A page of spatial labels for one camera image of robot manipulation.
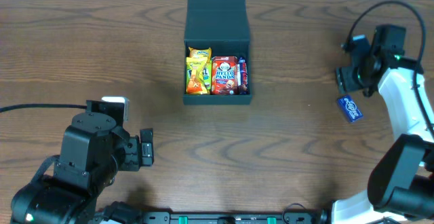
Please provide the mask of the green Pretz box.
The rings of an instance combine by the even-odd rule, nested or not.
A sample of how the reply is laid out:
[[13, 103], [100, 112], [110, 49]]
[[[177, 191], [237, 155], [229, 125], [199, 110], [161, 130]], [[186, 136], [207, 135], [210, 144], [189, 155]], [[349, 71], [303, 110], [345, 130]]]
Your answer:
[[207, 64], [203, 68], [203, 80], [208, 92], [211, 92], [212, 86], [212, 61], [207, 61]]

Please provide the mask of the blue Eclipse mint box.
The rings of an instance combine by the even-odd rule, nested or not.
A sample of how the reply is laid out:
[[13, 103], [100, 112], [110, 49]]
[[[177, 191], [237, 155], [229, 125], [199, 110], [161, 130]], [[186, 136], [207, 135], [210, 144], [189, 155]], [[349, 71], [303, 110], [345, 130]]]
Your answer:
[[356, 122], [363, 118], [363, 113], [359, 110], [359, 107], [355, 104], [355, 101], [350, 95], [342, 96], [338, 98], [336, 102], [349, 123]]

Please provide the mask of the red Hello Panda box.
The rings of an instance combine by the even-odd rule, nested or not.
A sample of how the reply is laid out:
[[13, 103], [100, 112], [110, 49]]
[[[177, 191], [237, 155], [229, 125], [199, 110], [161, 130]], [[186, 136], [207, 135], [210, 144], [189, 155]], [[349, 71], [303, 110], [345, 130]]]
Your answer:
[[238, 94], [238, 59], [236, 56], [212, 58], [211, 93], [213, 95]]

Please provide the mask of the black gift box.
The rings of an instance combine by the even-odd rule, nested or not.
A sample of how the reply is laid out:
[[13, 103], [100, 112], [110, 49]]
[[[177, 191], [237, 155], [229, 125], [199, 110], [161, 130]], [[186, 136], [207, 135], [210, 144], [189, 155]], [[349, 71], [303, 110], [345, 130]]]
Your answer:
[[189, 48], [212, 49], [212, 56], [245, 58], [248, 93], [242, 95], [182, 95], [185, 105], [248, 105], [252, 101], [250, 26], [245, 0], [188, 0], [184, 55]]

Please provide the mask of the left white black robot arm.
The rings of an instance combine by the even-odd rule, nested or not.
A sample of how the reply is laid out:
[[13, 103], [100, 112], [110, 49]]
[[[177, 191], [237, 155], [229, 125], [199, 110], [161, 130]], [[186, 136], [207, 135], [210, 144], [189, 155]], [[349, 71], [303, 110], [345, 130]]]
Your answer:
[[120, 171], [154, 162], [153, 130], [131, 136], [115, 118], [80, 113], [65, 130], [60, 154], [47, 158], [11, 203], [12, 223], [89, 223], [98, 196]]

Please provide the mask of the small yellow snack packet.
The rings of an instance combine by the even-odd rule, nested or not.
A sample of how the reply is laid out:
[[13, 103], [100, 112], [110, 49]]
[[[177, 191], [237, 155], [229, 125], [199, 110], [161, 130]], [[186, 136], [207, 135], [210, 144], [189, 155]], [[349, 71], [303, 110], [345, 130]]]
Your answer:
[[189, 57], [190, 58], [207, 58], [208, 61], [211, 60], [212, 49], [199, 50], [189, 47]]

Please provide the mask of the Dairy Milk chocolate bar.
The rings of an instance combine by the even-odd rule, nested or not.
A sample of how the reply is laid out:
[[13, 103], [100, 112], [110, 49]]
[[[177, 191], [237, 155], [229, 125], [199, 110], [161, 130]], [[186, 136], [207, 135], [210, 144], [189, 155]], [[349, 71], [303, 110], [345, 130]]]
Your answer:
[[248, 93], [248, 69], [244, 57], [238, 60], [238, 91], [241, 95]]

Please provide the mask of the yellow orange snack packet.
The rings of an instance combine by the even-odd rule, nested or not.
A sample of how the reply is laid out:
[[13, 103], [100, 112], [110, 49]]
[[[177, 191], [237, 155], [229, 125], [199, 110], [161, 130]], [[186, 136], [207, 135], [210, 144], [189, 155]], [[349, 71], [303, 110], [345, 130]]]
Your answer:
[[195, 95], [209, 94], [205, 86], [203, 70], [207, 66], [208, 59], [186, 58], [186, 93]]

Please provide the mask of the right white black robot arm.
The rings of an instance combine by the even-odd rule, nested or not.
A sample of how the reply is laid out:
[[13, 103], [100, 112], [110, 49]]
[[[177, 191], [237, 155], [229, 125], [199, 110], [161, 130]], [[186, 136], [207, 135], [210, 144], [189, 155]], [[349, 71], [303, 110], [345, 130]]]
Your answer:
[[433, 218], [433, 111], [424, 86], [423, 69], [404, 55], [406, 30], [392, 24], [376, 27], [373, 40], [350, 36], [343, 49], [351, 65], [336, 70], [338, 104], [349, 119], [360, 114], [347, 94], [378, 92], [386, 106], [395, 143], [373, 169], [366, 190], [332, 205], [332, 223], [392, 223]]

